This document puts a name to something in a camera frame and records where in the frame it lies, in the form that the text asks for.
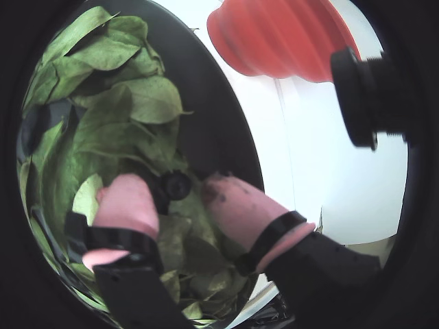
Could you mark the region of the pink-tipped black gripper finger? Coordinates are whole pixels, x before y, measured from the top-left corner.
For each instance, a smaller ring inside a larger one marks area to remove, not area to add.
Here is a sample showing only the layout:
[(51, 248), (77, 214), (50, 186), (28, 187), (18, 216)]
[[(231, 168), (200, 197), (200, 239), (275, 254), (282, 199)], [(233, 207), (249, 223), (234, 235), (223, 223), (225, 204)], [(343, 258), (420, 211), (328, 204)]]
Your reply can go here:
[(97, 201), (91, 226), (71, 211), (64, 232), (69, 250), (95, 274), (110, 314), (123, 328), (192, 328), (160, 279), (158, 215), (145, 181), (120, 175)]
[(376, 256), (316, 232), (298, 212), (231, 175), (207, 178), (202, 199), (219, 229), (243, 247), (239, 270), (265, 274), (299, 328), (359, 327), (367, 290), (381, 270)]

